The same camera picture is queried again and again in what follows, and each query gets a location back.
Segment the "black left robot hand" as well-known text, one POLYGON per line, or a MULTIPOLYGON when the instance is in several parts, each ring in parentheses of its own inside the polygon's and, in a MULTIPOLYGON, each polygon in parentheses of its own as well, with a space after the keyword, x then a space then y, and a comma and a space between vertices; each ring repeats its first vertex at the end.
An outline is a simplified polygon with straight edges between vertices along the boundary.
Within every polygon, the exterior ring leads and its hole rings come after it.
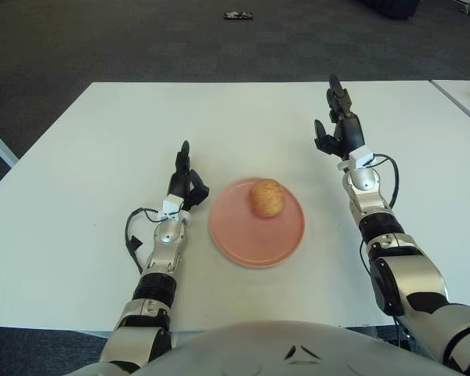
POLYGON ((175 172, 170 178, 168 193, 183 199, 182 210, 186 212, 198 206, 209 195, 209 187, 190 167, 190 144, 187 140, 176 154, 175 172))

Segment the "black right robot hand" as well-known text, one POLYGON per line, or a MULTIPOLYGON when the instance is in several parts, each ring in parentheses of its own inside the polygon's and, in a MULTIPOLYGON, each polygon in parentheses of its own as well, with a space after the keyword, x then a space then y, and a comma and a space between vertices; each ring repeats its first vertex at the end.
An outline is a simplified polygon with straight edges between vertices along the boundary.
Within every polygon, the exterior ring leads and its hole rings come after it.
POLYGON ((360 119, 351 109, 352 100, 348 90, 342 87, 335 74, 329 77, 326 98, 330 108, 330 120, 335 124, 334 133, 327 134, 322 122, 315 119, 314 143, 318 150, 329 155, 336 155, 345 161, 352 151, 365 145, 360 119))

